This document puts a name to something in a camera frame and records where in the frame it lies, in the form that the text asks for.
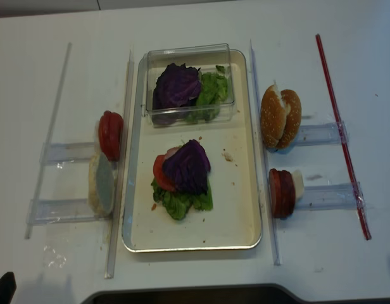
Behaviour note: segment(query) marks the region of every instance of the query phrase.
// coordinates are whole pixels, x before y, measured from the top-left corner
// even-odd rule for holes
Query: clear plastic box
[[[185,63],[186,67],[200,68],[202,73],[216,72],[217,65],[223,66],[227,79],[227,99],[219,104],[154,110],[153,92],[156,88],[157,79],[171,63],[175,63],[178,66]],[[219,122],[232,118],[235,101],[228,44],[150,51],[147,54],[147,64],[146,115],[154,127]],[[214,113],[213,119],[204,118],[207,117],[208,113]]]

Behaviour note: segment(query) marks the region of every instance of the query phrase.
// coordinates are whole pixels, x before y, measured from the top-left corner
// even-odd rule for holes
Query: sesame seed bun
[[[261,101],[261,133],[267,148],[285,149],[298,133],[302,119],[301,101],[292,90],[279,92],[271,85]]]

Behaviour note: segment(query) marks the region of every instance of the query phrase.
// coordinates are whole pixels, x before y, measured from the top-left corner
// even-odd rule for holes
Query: white table
[[[306,213],[297,229],[284,232],[284,264],[275,267],[264,213],[261,243],[248,251],[141,255],[119,238],[115,277],[105,280],[106,223],[35,227],[32,239],[23,239],[67,42],[81,69],[95,60],[90,94],[123,100],[129,48],[136,70],[149,50],[217,42],[242,51],[249,64],[252,39],[262,93],[278,78],[273,63],[290,48],[316,56],[308,68],[323,75],[316,33],[347,123],[373,240],[364,240],[354,212]],[[328,96],[324,78],[320,83]],[[236,1],[0,19],[0,276],[6,271],[16,275],[13,303],[268,283],[308,301],[390,297],[390,1]]]

